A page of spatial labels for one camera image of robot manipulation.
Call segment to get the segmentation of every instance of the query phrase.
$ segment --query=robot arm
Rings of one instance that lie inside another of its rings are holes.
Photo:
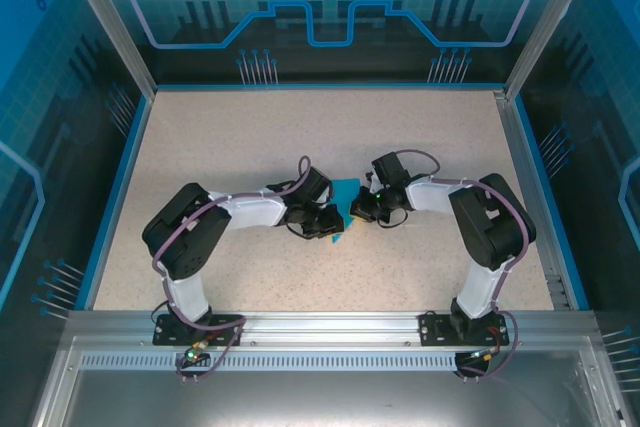
[[[207,324],[211,314],[204,294],[200,270],[227,230],[246,227],[286,225],[297,236],[320,238],[344,231],[344,221],[335,205],[331,181],[311,167],[306,180],[294,191],[285,192],[292,181],[269,185],[254,193],[228,196],[207,192],[200,185],[185,185],[154,217],[143,231],[142,239],[152,256],[185,219],[210,201],[228,197],[192,222],[160,257],[165,270],[168,297],[174,310],[188,321]],[[293,230],[297,225],[301,232]]]
[[[520,226],[509,209],[477,185],[440,181],[431,175],[411,177],[396,153],[373,161],[367,175],[371,185],[361,187],[351,214],[373,222],[389,222],[391,212],[404,209],[452,214],[458,222],[471,257],[464,286],[451,306],[451,324],[462,338],[473,324],[492,313],[494,293],[505,267],[523,248]],[[529,242],[536,236],[529,215],[498,174],[480,179],[480,184],[498,192],[524,221]]]

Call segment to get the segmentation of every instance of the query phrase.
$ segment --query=enclosure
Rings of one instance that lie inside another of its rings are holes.
[[[0,9],[3,425],[636,425],[640,0]],[[537,229],[500,295],[517,350],[477,385],[452,373],[477,346],[421,345],[418,323],[467,275],[455,218],[348,215],[371,162],[407,148],[436,177],[499,173]],[[226,232],[204,290],[247,322],[182,385],[184,348],[152,342],[143,229],[185,184],[258,189],[302,155],[345,231]]]

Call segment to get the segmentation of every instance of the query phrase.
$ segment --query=beige table surface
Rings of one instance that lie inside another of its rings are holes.
[[[498,172],[520,195],[491,92],[159,92],[95,309],[148,310],[164,300],[140,235],[184,184],[253,190],[295,177],[302,154],[332,178],[363,179],[372,160],[408,147],[436,155],[439,176]],[[402,160],[412,174],[432,168],[419,156]],[[356,221],[336,244],[304,241],[284,227],[227,232],[203,279],[215,310],[448,309],[468,264],[453,216],[414,212],[393,230]],[[552,308],[535,245],[501,301],[512,309]]]

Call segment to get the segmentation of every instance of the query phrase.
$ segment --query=glass wall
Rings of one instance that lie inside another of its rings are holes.
[[[547,0],[114,0],[159,83],[504,82]]]
[[[22,427],[140,91],[85,0],[0,0],[0,15],[0,412],[3,426]]]
[[[522,100],[587,300],[619,331],[640,318],[640,0],[574,0]]]

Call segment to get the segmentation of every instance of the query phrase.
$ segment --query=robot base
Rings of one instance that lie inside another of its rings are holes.
[[[420,344],[423,347],[478,346],[494,347],[496,338],[489,330],[495,327],[500,332],[500,346],[509,345],[509,333],[504,316],[490,312],[481,319],[476,319],[465,335],[460,336],[451,322],[451,314],[436,314],[429,311],[418,316]]]
[[[199,322],[203,325],[215,326],[220,324],[226,324],[227,322],[233,322],[242,318],[241,315],[213,315],[208,314],[204,317],[205,322]],[[226,329],[220,332],[207,332],[203,330],[196,330],[183,324],[178,317],[174,314],[162,314],[158,316],[156,320],[156,328],[153,333],[153,345],[171,345],[171,346],[190,346],[196,342],[199,342],[207,338],[209,346],[222,346],[226,347],[233,336],[234,329]],[[240,345],[240,338],[242,334],[238,336],[233,345]]]

